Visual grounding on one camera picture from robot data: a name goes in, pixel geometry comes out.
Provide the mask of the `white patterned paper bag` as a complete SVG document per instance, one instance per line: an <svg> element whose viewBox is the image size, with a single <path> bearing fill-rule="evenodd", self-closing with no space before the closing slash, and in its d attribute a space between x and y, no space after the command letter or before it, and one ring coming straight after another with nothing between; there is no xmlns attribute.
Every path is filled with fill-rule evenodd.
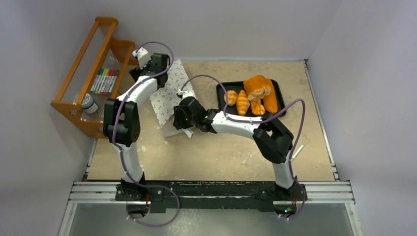
<svg viewBox="0 0 417 236"><path fill-rule="evenodd" d="M177 130L173 126L174 106L181 102L177 97L177 91L182 89L184 83L187 83L184 90L194 90L191 83L187 82L189 78L181 60L174 61L167 74L165 87L158 89L149 97L164 137L183 133L183 129Z"/></svg>

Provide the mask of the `round fake bread bun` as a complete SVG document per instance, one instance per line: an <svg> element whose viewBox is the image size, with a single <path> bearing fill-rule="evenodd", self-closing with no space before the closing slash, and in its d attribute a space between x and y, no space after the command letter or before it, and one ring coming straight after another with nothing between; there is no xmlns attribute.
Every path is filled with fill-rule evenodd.
<svg viewBox="0 0 417 236"><path fill-rule="evenodd" d="M234 106L237 103L238 94L235 90L228 90L224 95L224 101L228 106Z"/></svg>

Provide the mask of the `fake croissant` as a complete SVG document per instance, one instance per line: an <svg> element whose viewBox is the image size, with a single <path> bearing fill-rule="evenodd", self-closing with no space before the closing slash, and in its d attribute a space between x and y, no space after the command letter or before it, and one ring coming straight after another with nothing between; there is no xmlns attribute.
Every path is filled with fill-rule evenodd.
<svg viewBox="0 0 417 236"><path fill-rule="evenodd" d="M245 116L250 107L250 101L247 98L245 90L241 90L236 101L236 109L239 116Z"/></svg>

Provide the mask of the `large fake bread loaf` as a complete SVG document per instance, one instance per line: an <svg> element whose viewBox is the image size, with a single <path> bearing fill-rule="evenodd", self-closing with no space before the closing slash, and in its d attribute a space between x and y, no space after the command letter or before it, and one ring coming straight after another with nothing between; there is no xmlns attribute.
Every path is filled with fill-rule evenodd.
<svg viewBox="0 0 417 236"><path fill-rule="evenodd" d="M267 83L267 79L262 75L244 80L243 86L249 101L261 100L269 95L272 90L272 86Z"/></svg>

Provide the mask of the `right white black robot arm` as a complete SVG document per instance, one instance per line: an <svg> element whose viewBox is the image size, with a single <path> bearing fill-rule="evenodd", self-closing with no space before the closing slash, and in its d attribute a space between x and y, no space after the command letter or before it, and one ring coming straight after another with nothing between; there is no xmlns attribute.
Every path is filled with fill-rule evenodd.
<svg viewBox="0 0 417 236"><path fill-rule="evenodd" d="M263 117L239 117L217 109L206 110L193 96L174 107L177 130L193 126L205 133L234 134L253 140L262 156L272 163L277 196L290 199L296 192L291 158L300 134L292 132L280 121L280 113Z"/></svg>

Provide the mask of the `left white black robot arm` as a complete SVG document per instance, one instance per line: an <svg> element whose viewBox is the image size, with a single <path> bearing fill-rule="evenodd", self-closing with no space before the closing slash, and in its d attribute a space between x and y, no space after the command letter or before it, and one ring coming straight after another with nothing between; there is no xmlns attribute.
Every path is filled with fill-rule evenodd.
<svg viewBox="0 0 417 236"><path fill-rule="evenodd" d="M130 89L117 98L105 101L103 133L114 145L122 165L117 190L128 194L134 201L141 201L147 194L145 174L136 150L141 128L139 108L154 92L165 86L170 62L169 55L154 53L129 71L135 82Z"/></svg>

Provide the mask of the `black plastic tray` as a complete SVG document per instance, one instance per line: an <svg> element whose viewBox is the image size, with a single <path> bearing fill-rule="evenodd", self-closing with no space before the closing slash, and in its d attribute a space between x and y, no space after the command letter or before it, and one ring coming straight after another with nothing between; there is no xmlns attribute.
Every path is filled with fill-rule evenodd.
<svg viewBox="0 0 417 236"><path fill-rule="evenodd" d="M275 94L276 99L278 103L278 112L280 112L284 107L284 99L280 91L280 87L277 81L271 80ZM236 93L239 93L241 90L244 90L243 81L236 81L236 82L223 82L221 83L226 91L234 90ZM225 100L224 100L224 90L221 88L221 85L216 86L216 94L217 94L217 102L218 102L218 109L223 110L225 107ZM236 105L234 106L227 106L226 113L232 114L232 115L238 115L238 111L236 108ZM252 114L251 108L248 109L248 111L245 114L246 117L255 117L254 114Z"/></svg>

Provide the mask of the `set of coloured markers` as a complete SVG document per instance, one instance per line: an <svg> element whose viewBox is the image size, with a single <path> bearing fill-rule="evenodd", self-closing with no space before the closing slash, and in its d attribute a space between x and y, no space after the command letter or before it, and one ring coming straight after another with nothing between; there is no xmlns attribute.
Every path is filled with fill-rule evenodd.
<svg viewBox="0 0 417 236"><path fill-rule="evenodd" d="M91 86L90 92L95 94L111 94L120 70L100 68Z"/></svg>

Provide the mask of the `orange wooden shelf rack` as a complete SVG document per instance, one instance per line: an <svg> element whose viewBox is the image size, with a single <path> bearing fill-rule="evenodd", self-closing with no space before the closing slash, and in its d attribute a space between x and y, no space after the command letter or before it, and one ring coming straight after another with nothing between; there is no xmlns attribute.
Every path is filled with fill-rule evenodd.
<svg viewBox="0 0 417 236"><path fill-rule="evenodd" d="M133 41L114 37L119 22L113 17L96 17L85 41L72 63L51 106L92 138L104 138L103 116L107 98L116 98L119 87L129 65L137 65L131 53L135 47ZM90 89L100 68L119 69L119 75L111 94L95 94ZM98 110L86 114L81 103L89 93Z"/></svg>

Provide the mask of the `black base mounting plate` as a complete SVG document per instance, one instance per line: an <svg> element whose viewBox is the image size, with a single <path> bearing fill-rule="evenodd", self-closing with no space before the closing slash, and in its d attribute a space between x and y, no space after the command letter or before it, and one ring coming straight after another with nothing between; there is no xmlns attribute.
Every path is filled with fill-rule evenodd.
<svg viewBox="0 0 417 236"><path fill-rule="evenodd" d="M143 195L117 190L119 202L141 202L152 213L167 209L255 209L292 215L306 199L305 186L294 183L290 189L274 181L166 181L147 180Z"/></svg>

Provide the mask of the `white blue tape roll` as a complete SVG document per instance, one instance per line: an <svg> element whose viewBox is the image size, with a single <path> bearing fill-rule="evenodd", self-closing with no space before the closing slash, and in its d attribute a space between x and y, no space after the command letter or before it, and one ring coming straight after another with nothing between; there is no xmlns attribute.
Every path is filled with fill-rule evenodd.
<svg viewBox="0 0 417 236"><path fill-rule="evenodd" d="M86 93L81 103L81 108L86 114L90 115L98 110L98 104L89 93Z"/></svg>

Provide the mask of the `green tipped white marker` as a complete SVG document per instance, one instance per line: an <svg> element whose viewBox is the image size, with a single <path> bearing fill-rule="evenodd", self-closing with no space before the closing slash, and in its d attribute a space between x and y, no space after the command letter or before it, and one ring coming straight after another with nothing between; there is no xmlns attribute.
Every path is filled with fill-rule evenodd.
<svg viewBox="0 0 417 236"><path fill-rule="evenodd" d="M290 161L294 161L303 148L304 148L304 145L300 145L300 147L293 153Z"/></svg>

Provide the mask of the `aluminium rail frame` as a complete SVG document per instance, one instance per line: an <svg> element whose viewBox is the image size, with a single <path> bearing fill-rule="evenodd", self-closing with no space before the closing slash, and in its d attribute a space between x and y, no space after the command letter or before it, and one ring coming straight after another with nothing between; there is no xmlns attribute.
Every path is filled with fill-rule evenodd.
<svg viewBox="0 0 417 236"><path fill-rule="evenodd" d="M119 191L116 182L81 181L71 189L59 234L75 234L76 220L81 208L106 205L126 207L126 222L138 224L138 217L146 206L152 213L175 210L175 218L169 224L175 229L190 213L207 210L246 210L252 214L270 215L279 223L288 225L299 219L311 205L319 205L312 218L324 216L326 224L335 226L338 235L360 236L362 231L355 209L355 198L349 181L340 181L330 149L327 149L332 169L332 181L307 181L297 179L292 162L301 148L292 147L281 163L274 165L273 181L185 181L155 180L151 183L150 199L128 196Z"/></svg>

